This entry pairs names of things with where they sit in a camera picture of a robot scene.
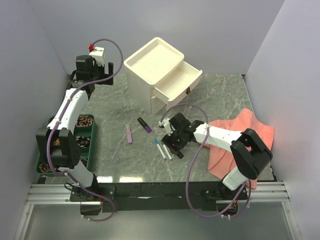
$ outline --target white wall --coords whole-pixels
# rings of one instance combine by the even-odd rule
[[[124,57],[161,37],[205,73],[245,74],[284,0],[28,0],[68,73],[89,43]],[[115,47],[107,60],[118,64]]]
[[[35,180],[36,129],[58,110],[66,72],[25,0],[0,1],[0,46],[0,238],[10,240]]]
[[[286,0],[245,77],[257,117],[275,126],[272,165],[303,239],[320,238],[320,1]]]

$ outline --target tray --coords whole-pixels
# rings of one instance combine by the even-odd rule
[[[155,37],[124,61],[136,78],[155,85],[171,73],[185,56],[159,37]]]
[[[94,146],[95,146],[95,140],[96,140],[96,132],[97,132],[97,125],[95,121],[95,117],[91,114],[86,115],[80,115],[81,116],[89,116],[93,118],[92,125],[91,126],[75,126],[73,135],[74,137],[88,137],[90,138],[90,145],[89,147],[82,147],[81,149],[81,157],[84,157],[87,160],[86,168],[91,171],[92,170],[92,163],[93,163],[93,156],[94,156]],[[44,158],[39,154],[38,161],[36,163],[35,171],[41,175],[47,176],[47,177],[55,177],[53,172],[41,172],[39,169],[40,164],[46,163]]]

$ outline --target drawer handle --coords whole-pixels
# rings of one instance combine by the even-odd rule
[[[188,87],[185,91],[185,93],[188,95],[191,92],[190,87]]]

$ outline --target floor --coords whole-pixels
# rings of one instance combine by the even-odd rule
[[[77,205],[37,205],[25,240],[44,239],[291,240],[292,237],[282,204],[277,202],[251,203],[250,208],[230,221],[197,217],[191,210],[153,210],[121,211],[99,223],[81,219]]]

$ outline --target black base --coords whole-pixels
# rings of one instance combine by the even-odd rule
[[[189,209],[185,182],[99,183],[98,185],[99,192],[114,202],[117,211]],[[231,201],[238,190],[231,191],[218,181],[190,182],[189,198],[195,209],[216,211],[216,201]],[[248,196],[244,190],[240,193],[238,200],[246,199]],[[89,202],[88,199],[77,194],[71,194],[70,201]],[[99,202],[101,199],[95,197],[91,201]],[[103,201],[102,212],[111,211],[111,204]]]

